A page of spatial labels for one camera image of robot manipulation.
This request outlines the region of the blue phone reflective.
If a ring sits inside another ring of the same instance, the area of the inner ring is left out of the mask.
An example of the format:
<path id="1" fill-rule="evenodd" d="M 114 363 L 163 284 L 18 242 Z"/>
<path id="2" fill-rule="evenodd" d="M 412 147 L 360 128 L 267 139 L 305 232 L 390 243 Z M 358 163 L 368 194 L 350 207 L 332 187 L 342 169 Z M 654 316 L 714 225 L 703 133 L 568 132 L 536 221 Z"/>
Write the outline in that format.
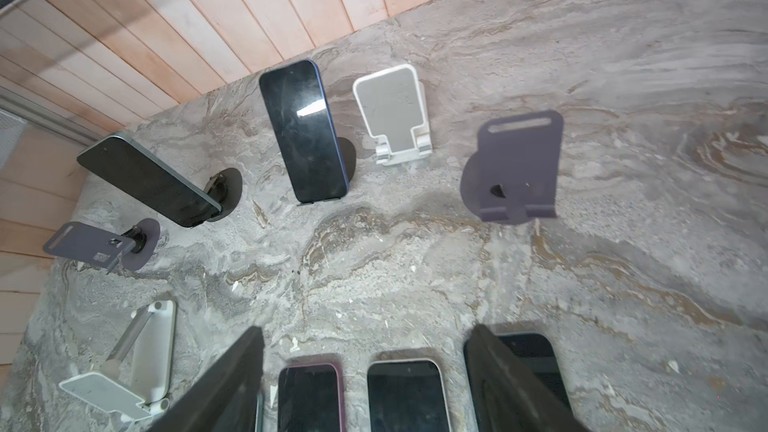
<path id="1" fill-rule="evenodd" d="M 268 71 L 259 87 L 297 200 L 344 197 L 349 177 L 315 62 L 305 59 Z"/>

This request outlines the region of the purple round phone stand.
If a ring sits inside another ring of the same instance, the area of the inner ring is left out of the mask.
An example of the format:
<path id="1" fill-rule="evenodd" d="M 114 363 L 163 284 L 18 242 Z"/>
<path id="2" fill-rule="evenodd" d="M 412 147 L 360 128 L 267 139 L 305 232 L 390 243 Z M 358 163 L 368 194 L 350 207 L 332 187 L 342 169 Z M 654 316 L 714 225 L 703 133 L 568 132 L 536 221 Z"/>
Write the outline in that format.
<path id="1" fill-rule="evenodd" d="M 492 119 L 477 132 L 460 195 L 483 222 L 554 219 L 564 119 L 555 110 Z"/>

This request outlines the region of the purple phone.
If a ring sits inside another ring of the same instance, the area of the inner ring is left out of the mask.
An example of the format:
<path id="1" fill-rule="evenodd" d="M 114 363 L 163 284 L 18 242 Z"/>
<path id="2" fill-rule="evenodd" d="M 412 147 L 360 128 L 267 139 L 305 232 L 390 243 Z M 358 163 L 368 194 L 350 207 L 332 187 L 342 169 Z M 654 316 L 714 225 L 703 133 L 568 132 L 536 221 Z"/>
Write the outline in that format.
<path id="1" fill-rule="evenodd" d="M 291 365 L 280 372 L 277 430 L 345 430 L 342 373 L 336 364 Z"/>

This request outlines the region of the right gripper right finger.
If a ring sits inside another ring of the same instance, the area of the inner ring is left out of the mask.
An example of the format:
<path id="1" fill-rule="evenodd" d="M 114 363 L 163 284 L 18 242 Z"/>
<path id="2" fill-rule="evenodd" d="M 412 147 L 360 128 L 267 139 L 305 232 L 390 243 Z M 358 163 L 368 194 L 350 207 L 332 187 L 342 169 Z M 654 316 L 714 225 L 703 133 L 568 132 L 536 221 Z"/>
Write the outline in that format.
<path id="1" fill-rule="evenodd" d="M 485 325 L 464 344 L 464 360 L 480 431 L 585 431 L 558 398 Z"/>

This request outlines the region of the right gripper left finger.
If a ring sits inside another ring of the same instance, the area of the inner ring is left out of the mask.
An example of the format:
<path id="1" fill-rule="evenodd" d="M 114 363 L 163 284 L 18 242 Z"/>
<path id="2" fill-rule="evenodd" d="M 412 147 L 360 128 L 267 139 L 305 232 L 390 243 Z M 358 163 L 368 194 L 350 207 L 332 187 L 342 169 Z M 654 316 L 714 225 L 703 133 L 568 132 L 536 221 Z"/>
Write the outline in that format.
<path id="1" fill-rule="evenodd" d="M 264 337 L 249 327 L 151 431 L 254 431 Z"/>

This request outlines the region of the black phone round stand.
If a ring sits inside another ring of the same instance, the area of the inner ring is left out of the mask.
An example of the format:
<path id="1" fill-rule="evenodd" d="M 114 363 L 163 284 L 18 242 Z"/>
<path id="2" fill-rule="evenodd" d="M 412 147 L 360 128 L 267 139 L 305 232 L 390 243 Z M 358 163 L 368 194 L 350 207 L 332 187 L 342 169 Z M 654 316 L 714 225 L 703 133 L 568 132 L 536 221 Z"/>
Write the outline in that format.
<path id="1" fill-rule="evenodd" d="M 559 364 L 549 339 L 537 332 L 499 335 L 501 342 L 552 392 L 572 410 Z"/>

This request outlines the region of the grey round stand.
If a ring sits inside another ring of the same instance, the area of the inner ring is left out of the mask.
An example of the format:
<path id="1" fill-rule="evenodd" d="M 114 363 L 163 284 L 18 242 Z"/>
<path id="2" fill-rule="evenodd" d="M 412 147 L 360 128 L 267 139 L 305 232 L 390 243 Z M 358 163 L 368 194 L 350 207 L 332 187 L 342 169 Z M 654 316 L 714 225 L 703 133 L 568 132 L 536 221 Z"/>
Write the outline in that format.
<path id="1" fill-rule="evenodd" d="M 146 218 L 117 234 L 79 221 L 67 222 L 44 244 L 55 257 L 112 271 L 118 264 L 136 272 L 151 259 L 161 236 L 157 220 Z"/>

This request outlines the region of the white phone stand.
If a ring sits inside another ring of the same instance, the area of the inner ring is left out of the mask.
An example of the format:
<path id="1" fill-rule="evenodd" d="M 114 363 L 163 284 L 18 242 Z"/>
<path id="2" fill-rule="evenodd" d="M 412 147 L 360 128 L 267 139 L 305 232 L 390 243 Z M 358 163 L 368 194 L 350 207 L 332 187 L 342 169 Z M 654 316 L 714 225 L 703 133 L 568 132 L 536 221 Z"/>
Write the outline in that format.
<path id="1" fill-rule="evenodd" d="M 131 322 L 97 370 L 63 380 L 59 388 L 124 423 L 151 419 L 169 408 L 177 306 L 156 300 Z"/>
<path id="2" fill-rule="evenodd" d="M 376 141 L 377 164 L 393 166 L 432 154 L 424 86 L 412 65 L 359 77 L 353 94 L 367 132 Z"/>

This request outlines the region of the dark stand behind back-left phone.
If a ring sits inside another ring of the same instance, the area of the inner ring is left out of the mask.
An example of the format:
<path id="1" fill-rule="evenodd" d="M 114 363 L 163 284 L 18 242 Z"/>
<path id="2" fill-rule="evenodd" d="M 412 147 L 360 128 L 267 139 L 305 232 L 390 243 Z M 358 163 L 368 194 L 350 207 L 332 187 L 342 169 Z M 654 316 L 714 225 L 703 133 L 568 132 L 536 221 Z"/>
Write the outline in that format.
<path id="1" fill-rule="evenodd" d="M 212 176 L 206 184 L 204 194 L 210 201 L 219 204 L 220 211 L 217 214 L 209 212 L 206 220 L 215 222 L 230 215 L 241 199 L 242 188 L 242 174 L 236 168 L 230 167 Z"/>

